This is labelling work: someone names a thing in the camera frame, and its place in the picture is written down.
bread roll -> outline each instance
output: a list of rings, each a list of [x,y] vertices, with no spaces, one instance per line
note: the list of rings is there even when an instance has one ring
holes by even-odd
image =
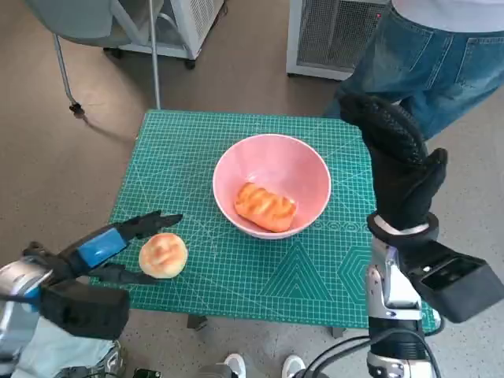
[[[270,193],[255,183],[243,185],[235,200],[238,215],[273,232],[289,229],[296,213],[294,201]]]
[[[154,278],[173,278],[182,272],[187,261],[187,248],[175,234],[154,235],[140,250],[139,265]]]

floor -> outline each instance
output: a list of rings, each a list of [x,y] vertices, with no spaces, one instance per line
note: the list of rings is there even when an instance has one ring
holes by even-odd
[[[194,71],[161,59],[169,109],[317,115],[335,89],[329,80],[285,75],[288,0],[231,0]],[[0,263],[36,239],[58,251],[107,222],[144,112],[153,104],[150,58],[117,61],[100,49],[62,43],[72,89],[89,124],[67,109],[51,36],[17,0],[0,13]],[[440,239],[487,259],[504,279],[504,91],[430,143],[450,152],[433,210]],[[500,377],[504,303],[430,339],[443,376]],[[132,311],[123,335],[130,371],[190,376],[229,352],[245,355],[249,376],[280,376],[286,356],[309,361],[333,340],[326,328],[211,319],[199,334],[171,313]],[[365,377],[365,353],[329,370]]]

green cutting mat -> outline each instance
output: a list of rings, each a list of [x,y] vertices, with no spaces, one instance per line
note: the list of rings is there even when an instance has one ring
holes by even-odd
[[[332,175],[328,208],[289,239],[254,239],[213,199],[221,155],[251,135],[292,135],[314,147]],[[150,111],[111,221],[162,209],[183,213],[169,229],[186,242],[186,268],[155,286],[129,285],[132,306],[202,315],[365,328],[364,275],[374,210],[369,158],[356,127],[341,120]],[[142,241],[114,259],[139,271]],[[432,325],[432,315],[426,320]]]

bowl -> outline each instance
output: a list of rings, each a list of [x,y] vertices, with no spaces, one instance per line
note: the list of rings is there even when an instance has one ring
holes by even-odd
[[[296,202],[296,215],[287,231],[269,232],[236,213],[234,201],[246,182]],[[259,239],[283,239],[307,228],[322,214],[331,196],[331,175],[322,157],[301,140],[256,135],[231,146],[217,162],[213,196],[220,211],[243,232]]]

white sneaker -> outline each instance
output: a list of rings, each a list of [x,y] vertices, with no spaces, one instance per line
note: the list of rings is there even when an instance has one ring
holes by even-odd
[[[295,354],[287,357],[283,363],[282,378],[292,378],[299,370],[306,369],[305,363]]]
[[[245,378],[245,361],[242,356],[237,353],[229,354],[224,363],[231,368],[238,378]]]

